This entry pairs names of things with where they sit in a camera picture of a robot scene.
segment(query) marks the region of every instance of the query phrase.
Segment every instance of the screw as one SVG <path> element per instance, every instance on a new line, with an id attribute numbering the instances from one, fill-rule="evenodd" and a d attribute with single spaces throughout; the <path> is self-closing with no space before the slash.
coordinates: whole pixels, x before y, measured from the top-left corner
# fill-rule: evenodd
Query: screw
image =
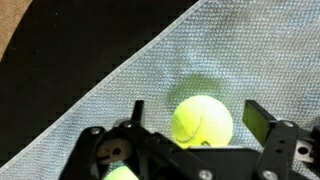
<path id="1" fill-rule="evenodd" d="M 100 133 L 100 128 L 92 128 L 91 129 L 92 134 L 99 134 Z"/>
<path id="2" fill-rule="evenodd" d="M 129 121 L 126 121 L 123 125 L 124 125 L 124 127 L 126 127 L 126 128 L 131 128 L 131 127 L 132 127 L 132 123 L 129 122 Z"/>
<path id="3" fill-rule="evenodd" d="M 201 180 L 211 180 L 212 179 L 212 173 L 209 170 L 200 170 L 199 171 L 199 177 Z"/>
<path id="4" fill-rule="evenodd" d="M 263 171 L 263 177 L 267 180 L 278 180 L 277 174 L 269 170 Z"/>
<path id="5" fill-rule="evenodd" d="M 293 127 L 293 124 L 291 122 L 289 122 L 289 121 L 284 121 L 284 124 L 289 126 L 289 127 Z"/>

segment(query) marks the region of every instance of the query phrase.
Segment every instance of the tennis ball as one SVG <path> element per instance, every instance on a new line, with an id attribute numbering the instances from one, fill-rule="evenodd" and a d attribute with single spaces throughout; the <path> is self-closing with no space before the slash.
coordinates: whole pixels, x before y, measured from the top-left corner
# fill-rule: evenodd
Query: tennis ball
<path id="1" fill-rule="evenodd" d="M 220 101 L 209 96 L 193 96 L 175 110 L 171 133 L 181 148 L 226 146 L 232 138 L 233 120 Z"/>
<path id="2" fill-rule="evenodd" d="M 104 178 L 104 180 L 138 180 L 131 170 L 127 166 L 121 166 L 113 170 L 111 173 Z"/>

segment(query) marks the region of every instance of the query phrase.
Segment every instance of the black floor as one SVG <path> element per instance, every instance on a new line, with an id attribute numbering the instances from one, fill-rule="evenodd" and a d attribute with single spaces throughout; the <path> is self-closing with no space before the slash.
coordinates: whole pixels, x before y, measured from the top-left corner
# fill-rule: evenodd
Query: black floor
<path id="1" fill-rule="evenodd" d="M 0 166 L 195 0 L 34 0 L 0 63 Z"/>

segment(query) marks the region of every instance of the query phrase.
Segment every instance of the black metal bracket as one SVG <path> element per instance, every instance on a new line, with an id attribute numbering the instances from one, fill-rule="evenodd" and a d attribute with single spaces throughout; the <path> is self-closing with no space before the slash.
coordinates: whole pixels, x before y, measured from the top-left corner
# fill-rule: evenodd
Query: black metal bracket
<path id="1" fill-rule="evenodd" d="M 262 153 L 207 146 L 183 150 L 163 135 L 148 132 L 142 127 L 143 121 L 144 103 L 137 101 L 131 120 L 108 132 L 102 127 L 85 129 L 60 179 L 101 179 L 109 164 L 117 161 L 123 161 L 144 180 L 306 179 L 291 169 L 299 141 L 311 144 L 308 155 L 313 159 L 306 165 L 319 172 L 320 128 L 310 133 L 293 122 L 277 121 L 252 100 L 246 101 L 243 122 L 264 147 Z"/>

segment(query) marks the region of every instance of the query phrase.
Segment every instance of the hole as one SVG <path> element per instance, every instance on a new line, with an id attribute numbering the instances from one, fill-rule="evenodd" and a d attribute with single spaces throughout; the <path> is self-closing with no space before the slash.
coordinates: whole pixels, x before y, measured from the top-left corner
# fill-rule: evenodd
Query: hole
<path id="1" fill-rule="evenodd" d="M 298 152 L 304 155 L 307 154 L 309 150 L 306 147 L 299 147 Z"/>
<path id="2" fill-rule="evenodd" d="M 112 151 L 112 154 L 113 155 L 119 155 L 121 153 L 121 150 L 119 148 L 115 148 L 113 151 Z"/>

